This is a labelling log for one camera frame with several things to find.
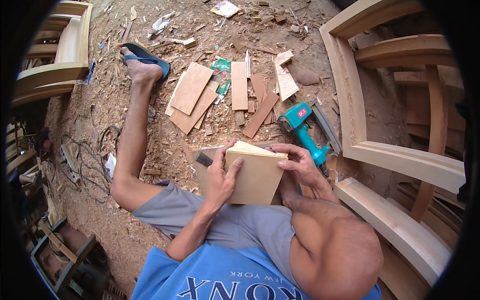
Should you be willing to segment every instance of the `dirt floor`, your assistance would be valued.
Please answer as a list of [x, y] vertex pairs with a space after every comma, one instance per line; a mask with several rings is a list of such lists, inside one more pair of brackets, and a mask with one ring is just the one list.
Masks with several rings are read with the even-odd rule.
[[[147, 183], [155, 183], [164, 179], [172, 179], [179, 187], [199, 194], [198, 182], [195, 177], [194, 166], [189, 165], [186, 155], [179, 143], [185, 140], [190, 149], [224, 143], [231, 137], [247, 142], [279, 140], [291, 143], [288, 137], [281, 134], [275, 123], [262, 125], [253, 139], [242, 135], [243, 127], [235, 123], [235, 116], [231, 107], [221, 102], [214, 106], [210, 117], [205, 118], [200, 130], [193, 129], [185, 135], [164, 114], [171, 93], [177, 84], [182, 71], [181, 66], [192, 61], [192, 57], [201, 51], [210, 50], [214, 53], [207, 55], [199, 63], [210, 66], [215, 55], [226, 60], [244, 60], [244, 50], [236, 51], [230, 44], [238, 40], [259, 47], [274, 49], [278, 53], [292, 50], [294, 58], [287, 64], [295, 78], [301, 69], [310, 69], [317, 73], [322, 82], [310, 86], [299, 84], [300, 91], [296, 93], [294, 102], [277, 102], [274, 107], [275, 116], [300, 101], [311, 101], [316, 97], [322, 103], [322, 108], [335, 130], [340, 130], [340, 116], [332, 109], [336, 105], [335, 83], [332, 77], [330, 63], [318, 29], [313, 22], [329, 19], [335, 16], [339, 9], [329, 0], [288, 1], [269, 0], [270, 7], [258, 6], [257, 1], [232, 1], [240, 7], [240, 13], [228, 18], [222, 28], [217, 25], [223, 17], [209, 11], [218, 0], [203, 3], [201, 0], [183, 1], [100, 1], [92, 0], [93, 13], [90, 23], [89, 55], [97, 60], [94, 76], [89, 86], [77, 85], [69, 98], [52, 98], [48, 106], [46, 126], [50, 128], [51, 139], [54, 145], [66, 144], [70, 152], [76, 156], [77, 148], [71, 143], [70, 137], [85, 141], [85, 146], [92, 149], [92, 153], [108, 151], [115, 154], [116, 132], [110, 131], [103, 142], [105, 147], [99, 149], [102, 131], [109, 125], [122, 127], [126, 111], [129, 106], [131, 80], [127, 77], [127, 68], [120, 61], [120, 52], [116, 47], [119, 35], [130, 21], [131, 7], [134, 5], [137, 18], [133, 21], [129, 34], [129, 41], [137, 41], [146, 46], [157, 43], [157, 40], [147, 40], [147, 31], [152, 23], [161, 15], [171, 11], [179, 15], [170, 20], [167, 29], [161, 34], [170, 38], [185, 39], [193, 32], [198, 41], [197, 46], [185, 49], [181, 45], [172, 44], [157, 47], [152, 51], [163, 59], [171, 62], [170, 81], [156, 96], [155, 104], [149, 112], [148, 147], [144, 168], [153, 168], [161, 171], [161, 175], [146, 175], [141, 173], [141, 179]], [[286, 14], [287, 22], [277, 25], [268, 22], [265, 25], [256, 25], [248, 18], [258, 15], [271, 15], [273, 12], [285, 11], [291, 7], [300, 23], [306, 22], [311, 33], [308, 35], [296, 34], [288, 29], [295, 24], [290, 13]], [[198, 31], [194, 28], [205, 24]], [[170, 32], [173, 25], [178, 26]], [[379, 39], [374, 32], [362, 34], [358, 44], [371, 45]], [[99, 49], [99, 43], [105, 46]], [[268, 82], [268, 90], [275, 89], [275, 73], [272, 64], [272, 55], [266, 52], [251, 50], [252, 74], [261, 73]], [[360, 79], [365, 98], [367, 129], [369, 140], [388, 144], [403, 145], [407, 143], [402, 137], [407, 136], [402, 120], [405, 115], [404, 105], [397, 98], [396, 88], [392, 83], [392, 74], [388, 71], [373, 72], [359, 69]], [[249, 100], [254, 100], [252, 86], [249, 85]], [[248, 121], [253, 114], [248, 114]], [[206, 136], [204, 125], [212, 124], [213, 135]], [[325, 137], [318, 128], [315, 136], [317, 143], [324, 145]], [[43, 163], [48, 170], [48, 181], [53, 204], [58, 211], [59, 218], [68, 216], [70, 225], [84, 232], [86, 236], [96, 234], [97, 240], [109, 256], [111, 272], [119, 287], [131, 293], [135, 286], [135, 279], [139, 276], [146, 255], [150, 248], [164, 249], [168, 242], [159, 231], [148, 224], [135, 219], [123, 209], [118, 209], [111, 196], [88, 180], [81, 180], [74, 185], [67, 180], [62, 172], [67, 172], [65, 165], [59, 165], [59, 154], [55, 153], [53, 164]], [[96, 182], [106, 191], [109, 183], [94, 169], [88, 169], [86, 164], [100, 168], [92, 157], [83, 148], [78, 159], [84, 161], [82, 174]], [[392, 172], [376, 166], [340, 157], [337, 163], [338, 179], [353, 176], [363, 184], [372, 188], [382, 196], [389, 196], [394, 184]]]

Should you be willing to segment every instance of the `person's leg in background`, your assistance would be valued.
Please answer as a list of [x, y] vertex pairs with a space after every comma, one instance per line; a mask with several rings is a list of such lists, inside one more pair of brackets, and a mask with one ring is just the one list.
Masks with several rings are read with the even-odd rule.
[[[120, 50], [123, 55], [135, 55], [125, 47]], [[139, 180], [146, 155], [150, 93], [162, 77], [162, 68], [139, 60], [127, 60], [127, 66], [132, 77], [131, 98], [120, 136], [111, 192], [122, 208], [133, 212], [164, 189]]]

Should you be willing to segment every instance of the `wood workshop floor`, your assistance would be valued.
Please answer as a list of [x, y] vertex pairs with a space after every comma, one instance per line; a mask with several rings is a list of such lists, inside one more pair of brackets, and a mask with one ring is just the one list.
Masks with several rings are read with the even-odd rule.
[[[89, 34], [89, 54], [90, 57], [94, 55], [97, 60], [102, 59], [102, 61], [97, 65], [89, 86], [77, 86], [70, 99], [57, 97], [50, 101], [45, 123], [50, 128], [56, 151], [62, 143], [68, 144], [69, 140], [66, 137], [62, 138], [63, 134], [75, 137], [76, 120], [80, 120], [82, 125], [82, 140], [87, 141], [95, 150], [98, 149], [99, 135], [107, 126], [117, 125], [122, 127], [129, 103], [131, 81], [126, 78], [127, 69], [120, 62], [119, 51], [113, 47], [113, 43], [110, 44], [110, 48], [106, 43], [102, 50], [98, 49], [98, 43], [104, 41], [109, 32], [113, 36], [112, 40], [116, 39], [114, 36], [123, 29], [120, 24], [125, 23], [125, 17], [130, 20], [132, 5], [135, 5], [137, 19], [133, 22], [129, 40], [137, 38], [144, 45], [151, 45], [155, 42], [146, 39], [146, 33], [151, 24], [159, 15], [173, 10], [181, 12], [181, 14], [171, 19], [170, 24], [178, 25], [180, 29], [174, 34], [169, 34], [166, 30], [164, 34], [168, 34], [168, 37], [183, 38], [190, 28], [206, 24], [204, 28], [195, 33], [195, 37], [200, 36], [198, 39], [200, 41], [206, 36], [210, 37], [208, 40], [197, 44], [197, 46], [184, 50], [183, 46], [171, 45], [154, 50], [154, 53], [163, 57], [179, 55], [170, 64], [172, 69], [170, 78], [179, 77], [181, 71], [178, 68], [185, 62], [189, 62], [191, 56], [197, 54], [200, 50], [214, 51], [215, 45], [219, 46], [219, 50], [216, 51], [217, 54], [224, 59], [243, 60], [243, 54], [236, 52], [234, 48], [229, 46], [236, 39], [250, 44], [256, 42], [258, 43], [257, 46], [272, 48], [278, 52], [293, 50], [295, 56], [293, 61], [287, 64], [287, 67], [294, 78], [296, 72], [302, 68], [309, 68], [324, 77], [323, 84], [299, 85], [300, 91], [296, 93], [297, 101], [310, 101], [318, 97], [335, 130], [339, 130], [340, 117], [331, 108], [335, 105], [335, 83], [317, 29], [309, 26], [313, 34], [301, 39], [301, 35], [288, 31], [288, 28], [294, 22], [291, 15], [287, 16], [285, 25], [279, 26], [269, 22], [267, 27], [254, 26], [253, 23], [235, 22], [236, 19], [240, 18], [237, 15], [228, 19], [225, 26], [217, 32], [214, 31], [214, 28], [217, 28], [214, 27], [216, 19], [221, 21], [223, 18], [202, 8], [203, 5], [211, 8], [216, 1], [210, 1], [206, 4], [203, 4], [200, 0], [183, 0], [182, 2], [151, 0], [90, 1], [94, 6]], [[250, 0], [233, 0], [232, 2], [242, 7], [262, 9]], [[269, 3], [275, 9], [307, 5], [303, 1], [288, 0], [269, 0]], [[110, 5], [113, 5], [112, 10], [105, 14], [104, 9]], [[309, 18], [315, 20], [321, 20], [325, 17], [331, 18], [338, 11], [329, 0], [312, 0], [308, 3], [307, 9], [298, 10], [296, 15], [300, 19], [305, 19], [307, 23], [311, 23]], [[275, 78], [271, 55], [254, 50], [251, 51], [251, 59], [252, 74], [260, 72], [264, 79], [268, 81], [268, 89], [272, 90], [275, 87]], [[120, 71], [118, 81], [114, 76], [115, 65]], [[389, 144], [404, 143], [407, 136], [405, 125], [402, 123], [402, 120], [405, 119], [402, 117], [405, 106], [396, 97], [396, 87], [392, 83], [393, 73], [365, 71], [362, 68], [359, 69], [359, 72], [365, 98], [369, 140]], [[182, 152], [179, 141], [181, 139], [186, 140], [190, 149], [193, 149], [221, 144], [233, 136], [247, 142], [250, 142], [250, 140], [241, 134], [241, 129], [235, 124], [235, 116], [224, 103], [216, 106], [210, 118], [206, 118], [202, 125], [202, 130], [204, 130], [206, 123], [211, 124], [216, 131], [213, 135], [206, 136], [204, 132], [194, 129], [188, 136], [185, 136], [163, 113], [175, 85], [176, 81], [173, 81], [168, 84], [166, 89], [160, 91], [154, 104], [154, 110], [149, 112], [148, 153], [144, 168], [158, 169], [161, 170], [162, 174], [141, 174], [141, 178], [148, 183], [172, 179], [179, 187], [186, 190], [197, 188], [193, 192], [198, 193], [198, 183], [188, 165], [187, 157]], [[288, 101], [277, 103], [274, 108], [276, 116], [291, 105], [292, 103], [288, 103]], [[326, 142], [325, 137], [318, 128], [317, 131], [317, 142], [324, 144]], [[104, 144], [106, 145], [106, 151], [115, 153], [113, 137], [114, 132], [107, 136]], [[260, 127], [257, 135], [251, 141], [271, 139], [291, 142], [290, 139], [280, 134], [276, 124]], [[55, 154], [55, 159], [60, 160], [58, 153]], [[85, 153], [84, 160], [94, 165], [94, 162]], [[67, 215], [69, 224], [82, 231], [86, 236], [91, 233], [96, 234], [97, 241], [109, 255], [111, 272], [119, 288], [126, 293], [130, 293], [135, 286], [135, 278], [140, 274], [149, 249], [151, 247], [164, 249], [167, 243], [157, 230], [138, 221], [125, 210], [117, 209], [113, 199], [94, 185], [88, 182], [82, 183], [81, 187], [76, 190], [75, 186], [59, 170], [59, 168], [63, 168], [62, 170], [65, 172], [64, 165], [59, 166], [57, 164], [56, 172], [51, 164], [44, 163], [43, 167], [48, 170], [53, 202], [59, 211], [59, 216]], [[337, 163], [337, 171], [339, 180], [353, 176], [384, 197], [388, 197], [395, 186], [391, 171], [358, 161], [340, 158]], [[103, 178], [98, 176], [98, 173], [88, 171], [86, 168], [82, 172], [99, 184], [106, 185]], [[63, 186], [57, 191], [56, 188], [61, 184]], [[106, 202], [97, 204], [89, 194]]]

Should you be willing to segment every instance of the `bare foot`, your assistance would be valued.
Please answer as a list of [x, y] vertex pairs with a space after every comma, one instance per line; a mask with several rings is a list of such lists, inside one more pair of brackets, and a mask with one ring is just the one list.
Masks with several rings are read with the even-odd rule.
[[[128, 50], [127, 47], [120, 48], [120, 52], [122, 53], [122, 59], [124, 55], [136, 56], [133, 52]], [[126, 60], [126, 63], [128, 74], [134, 82], [154, 84], [158, 79], [162, 78], [163, 70], [157, 64], [146, 64], [139, 60]]]

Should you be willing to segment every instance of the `rock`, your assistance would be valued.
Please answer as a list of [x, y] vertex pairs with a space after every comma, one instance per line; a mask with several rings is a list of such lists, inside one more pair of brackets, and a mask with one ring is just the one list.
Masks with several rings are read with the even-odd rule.
[[297, 81], [302, 85], [312, 85], [319, 83], [320, 78], [310, 70], [300, 70], [297, 73]]

